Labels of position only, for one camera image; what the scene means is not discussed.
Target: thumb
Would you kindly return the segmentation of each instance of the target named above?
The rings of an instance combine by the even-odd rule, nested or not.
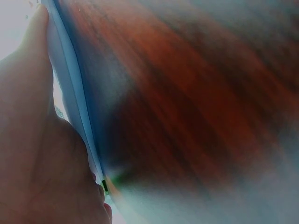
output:
[[[33,53],[35,56],[48,56],[47,27],[49,14],[47,8],[39,4],[30,19],[29,25],[20,45],[21,49]]]

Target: wooden table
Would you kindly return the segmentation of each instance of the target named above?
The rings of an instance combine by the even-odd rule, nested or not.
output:
[[[127,222],[299,223],[297,0],[56,0]]]

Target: blurred surface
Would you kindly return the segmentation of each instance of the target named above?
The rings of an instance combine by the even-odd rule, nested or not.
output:
[[[0,60],[11,54],[21,43],[32,14],[28,1],[2,0],[0,2]]]
[[[56,0],[128,223],[299,223],[295,0]]]

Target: wooden surface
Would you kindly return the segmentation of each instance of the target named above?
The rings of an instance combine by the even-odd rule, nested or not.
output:
[[[297,0],[56,0],[128,223],[299,223]]]

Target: hand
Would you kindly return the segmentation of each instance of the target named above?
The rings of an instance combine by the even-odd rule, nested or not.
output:
[[[41,5],[0,62],[0,223],[109,224],[85,145],[55,113],[48,20]]]

